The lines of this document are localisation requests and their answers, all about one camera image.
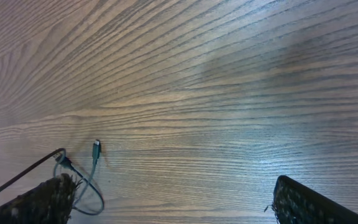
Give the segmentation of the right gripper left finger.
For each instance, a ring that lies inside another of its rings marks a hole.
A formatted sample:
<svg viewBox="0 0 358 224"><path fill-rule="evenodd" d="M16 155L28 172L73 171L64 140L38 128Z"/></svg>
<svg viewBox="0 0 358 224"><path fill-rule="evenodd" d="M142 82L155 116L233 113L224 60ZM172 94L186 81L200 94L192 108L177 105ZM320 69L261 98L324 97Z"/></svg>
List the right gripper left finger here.
<svg viewBox="0 0 358 224"><path fill-rule="evenodd" d="M0 206L0 224L66 224L80 180L66 173Z"/></svg>

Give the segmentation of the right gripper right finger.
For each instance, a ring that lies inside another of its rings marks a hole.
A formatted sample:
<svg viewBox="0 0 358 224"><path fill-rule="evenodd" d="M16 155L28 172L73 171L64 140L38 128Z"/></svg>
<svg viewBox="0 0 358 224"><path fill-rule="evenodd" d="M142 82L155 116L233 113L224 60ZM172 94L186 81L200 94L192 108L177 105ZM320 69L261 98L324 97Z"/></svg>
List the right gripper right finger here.
<svg viewBox="0 0 358 224"><path fill-rule="evenodd" d="M277 178L268 208L279 224L358 224L358 213L286 175Z"/></svg>

